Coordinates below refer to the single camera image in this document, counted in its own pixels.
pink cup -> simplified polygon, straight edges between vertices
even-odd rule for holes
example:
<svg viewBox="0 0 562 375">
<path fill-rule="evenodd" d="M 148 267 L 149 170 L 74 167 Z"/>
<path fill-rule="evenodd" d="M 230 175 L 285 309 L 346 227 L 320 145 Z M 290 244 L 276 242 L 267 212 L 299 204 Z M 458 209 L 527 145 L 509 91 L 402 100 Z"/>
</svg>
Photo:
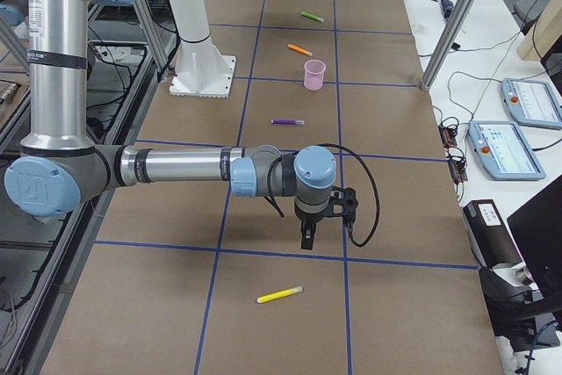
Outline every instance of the pink cup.
<svg viewBox="0 0 562 375">
<path fill-rule="evenodd" d="M 310 91 L 322 88 L 326 64 L 323 61 L 312 59 L 305 63 L 305 87 Z"/>
</svg>

white table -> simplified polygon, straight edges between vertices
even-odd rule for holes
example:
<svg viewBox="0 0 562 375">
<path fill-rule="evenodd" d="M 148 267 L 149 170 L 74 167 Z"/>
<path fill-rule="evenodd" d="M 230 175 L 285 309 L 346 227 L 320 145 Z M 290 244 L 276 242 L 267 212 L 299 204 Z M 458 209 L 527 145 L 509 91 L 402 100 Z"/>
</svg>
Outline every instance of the white table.
<svg viewBox="0 0 562 375">
<path fill-rule="evenodd" d="M 407 14 L 415 36 L 415 43 L 420 55 L 431 54 L 445 27 L 439 3 L 430 0 L 404 0 Z M 461 49 L 491 47 L 509 39 L 519 31 L 507 6 L 502 0 L 475 0 L 456 42 Z M 516 48 L 523 39 L 522 34 L 492 50 L 477 52 L 456 52 L 449 54 L 444 62 L 430 95 L 433 104 L 443 111 L 444 117 L 455 116 L 461 122 L 468 122 L 470 114 L 449 100 L 447 81 L 455 71 L 502 80 L 506 77 L 522 78 L 533 76 L 544 69 L 539 62 L 522 61 L 517 55 Z M 500 65 L 495 75 L 496 67 L 508 52 L 505 61 Z M 429 58 L 421 58 L 421 65 L 425 69 Z M 546 74 L 533 78 L 540 81 L 550 81 Z M 469 110 L 474 110 L 479 97 L 488 85 L 488 81 L 478 81 L 467 76 L 455 75 L 451 82 L 453 99 Z M 484 97 L 475 113 L 476 120 L 511 120 L 501 98 L 500 85 L 489 83 L 484 91 Z M 494 181 L 482 168 L 479 158 L 471 148 L 465 146 L 465 134 L 468 126 L 462 125 L 458 130 L 458 144 L 466 152 L 468 167 L 466 174 L 465 193 L 460 202 L 464 206 L 474 199 L 494 200 L 502 217 L 506 219 L 519 206 L 542 190 L 547 184 L 562 174 L 560 157 L 562 157 L 562 143 L 545 151 L 537 152 L 537 158 L 546 172 L 546 179 L 533 182 L 500 182 Z M 549 145 L 562 138 L 562 131 L 537 129 L 522 126 L 522 130 L 533 148 Z M 520 363 L 524 362 L 525 353 L 518 353 Z M 537 350 L 537 359 L 531 366 L 532 375 L 559 375 L 562 368 L 562 348 Z"/>
</svg>

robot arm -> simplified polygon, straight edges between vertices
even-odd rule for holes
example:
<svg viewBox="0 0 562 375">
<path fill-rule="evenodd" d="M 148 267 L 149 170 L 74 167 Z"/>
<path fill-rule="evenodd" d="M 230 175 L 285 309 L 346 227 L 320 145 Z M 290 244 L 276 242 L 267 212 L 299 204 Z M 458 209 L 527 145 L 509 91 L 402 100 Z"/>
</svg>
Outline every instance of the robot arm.
<svg viewBox="0 0 562 375">
<path fill-rule="evenodd" d="M 15 204 L 33 215 L 54 216 L 120 186 L 217 180 L 229 182 L 236 195 L 294 196 L 304 249 L 312 248 L 316 223 L 325 217 L 341 217 L 350 228 L 357 207 L 355 192 L 334 186 L 335 158 L 323 147 L 282 155 L 270 146 L 138 150 L 94 145 L 85 131 L 91 1 L 29 0 L 31 133 L 21 141 L 22 157 L 4 177 Z M 335 213 L 335 206 L 343 211 Z"/>
</svg>

orange marker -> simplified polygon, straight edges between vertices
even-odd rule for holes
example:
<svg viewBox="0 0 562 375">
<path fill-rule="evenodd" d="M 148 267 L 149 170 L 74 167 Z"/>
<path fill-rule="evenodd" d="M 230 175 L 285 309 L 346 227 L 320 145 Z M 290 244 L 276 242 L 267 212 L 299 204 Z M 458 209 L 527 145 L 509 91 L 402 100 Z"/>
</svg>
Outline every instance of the orange marker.
<svg viewBox="0 0 562 375">
<path fill-rule="evenodd" d="M 304 48 L 295 46 L 293 44 L 287 44 L 287 47 L 289 47 L 291 50 L 294 50 L 295 52 L 299 52 L 299 53 L 305 54 L 307 56 L 313 55 L 312 52 L 309 52 L 308 50 L 305 50 Z"/>
</svg>

table surface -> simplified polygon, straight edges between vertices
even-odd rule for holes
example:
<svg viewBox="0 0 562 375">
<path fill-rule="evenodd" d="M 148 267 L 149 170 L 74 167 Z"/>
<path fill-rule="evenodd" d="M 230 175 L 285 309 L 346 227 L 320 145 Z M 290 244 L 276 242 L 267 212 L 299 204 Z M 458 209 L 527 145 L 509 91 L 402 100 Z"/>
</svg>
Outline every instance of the table surface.
<svg viewBox="0 0 562 375">
<path fill-rule="evenodd" d="M 379 230 L 357 249 L 325 220 L 304 251 L 294 216 L 226 184 L 119 190 L 42 373 L 501 373 L 403 1 L 205 2 L 213 43 L 238 58 L 230 97 L 161 84 L 138 145 L 346 145 L 377 179 Z M 302 86 L 306 57 L 288 43 L 327 63 L 322 90 Z M 361 237 L 372 193 L 349 156 L 337 160 Z M 291 214 L 291 198 L 279 203 Z M 294 285 L 304 291 L 256 304 Z"/>
<path fill-rule="evenodd" d="M 445 25 L 439 4 L 429 0 L 404 0 L 404 3 L 419 54 L 430 54 Z M 455 41 L 461 45 L 461 49 L 469 50 L 495 46 L 518 33 L 519 27 L 502 0 L 475 0 Z M 461 122 L 468 122 L 470 119 L 468 112 L 449 100 L 447 82 L 455 71 L 463 71 L 483 78 L 493 77 L 498 80 L 541 74 L 532 79 L 551 83 L 551 79 L 544 73 L 544 68 L 540 63 L 522 61 L 519 58 L 516 49 L 522 39 L 523 36 L 519 33 L 512 39 L 513 44 L 509 41 L 491 50 L 448 54 L 430 90 L 433 104 L 443 111 L 444 117 L 455 116 Z M 429 63 L 429 58 L 422 57 L 420 60 L 424 68 Z M 491 82 L 489 86 L 487 85 L 487 81 L 481 82 L 462 75 L 453 76 L 450 80 L 452 98 L 469 110 L 476 109 L 479 98 L 483 96 L 478 110 L 474 113 L 476 120 L 511 120 L 503 104 L 500 84 Z M 437 121 L 441 118 L 439 112 L 436 112 L 436 118 Z M 533 148 L 550 145 L 562 137 L 562 131 L 525 126 L 521 126 L 521 128 Z M 465 183 L 465 192 L 460 203 L 462 206 L 474 199 L 491 198 L 503 219 L 506 219 L 529 198 L 562 174 L 559 165 L 560 149 L 562 148 L 562 144 L 560 144 L 536 153 L 546 172 L 546 179 L 533 182 L 495 181 L 483 170 L 479 158 L 472 149 L 465 147 L 466 129 L 466 125 L 461 126 L 458 135 L 459 144 L 465 150 L 468 160 L 468 182 Z M 502 275 L 513 282 L 513 274 L 510 272 L 513 271 L 501 271 Z M 532 365 L 533 374 L 559 374 L 559 368 L 562 367 L 562 348 L 538 350 L 535 356 L 537 361 Z"/>
</svg>

